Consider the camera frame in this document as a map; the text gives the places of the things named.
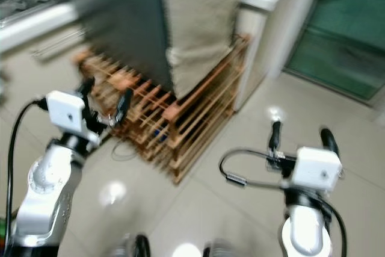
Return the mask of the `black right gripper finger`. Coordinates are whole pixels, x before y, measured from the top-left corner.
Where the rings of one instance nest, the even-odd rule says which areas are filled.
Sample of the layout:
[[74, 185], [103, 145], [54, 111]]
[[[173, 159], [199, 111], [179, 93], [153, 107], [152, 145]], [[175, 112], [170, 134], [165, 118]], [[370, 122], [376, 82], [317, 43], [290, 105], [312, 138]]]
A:
[[280, 136], [282, 130], [281, 120], [273, 120], [269, 137], [269, 155], [275, 155], [280, 148]]
[[339, 156], [339, 146], [330, 128], [320, 128], [319, 133], [322, 147]]

